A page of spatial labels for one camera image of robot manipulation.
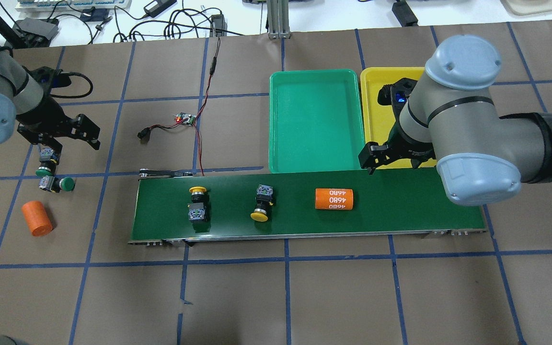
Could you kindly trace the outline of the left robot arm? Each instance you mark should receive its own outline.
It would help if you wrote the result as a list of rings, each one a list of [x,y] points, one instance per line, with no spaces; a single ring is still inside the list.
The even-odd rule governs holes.
[[[0,144],[17,131],[33,146],[45,146],[59,157],[63,146],[58,138],[83,140],[100,148],[100,127],[86,115],[67,116],[53,88],[71,85],[72,77],[85,76],[46,66],[28,70],[20,65],[12,49],[0,46]]]

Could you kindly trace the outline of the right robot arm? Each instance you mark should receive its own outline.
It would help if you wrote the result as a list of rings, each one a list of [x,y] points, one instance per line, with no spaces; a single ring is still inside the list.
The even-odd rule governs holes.
[[[361,149],[361,168],[372,174],[409,159],[416,169],[435,159],[447,198],[460,206],[513,198],[521,184],[552,183],[552,114],[499,116],[489,87],[501,66],[499,51],[482,37],[445,39],[420,78],[379,91],[395,122],[385,143]]]

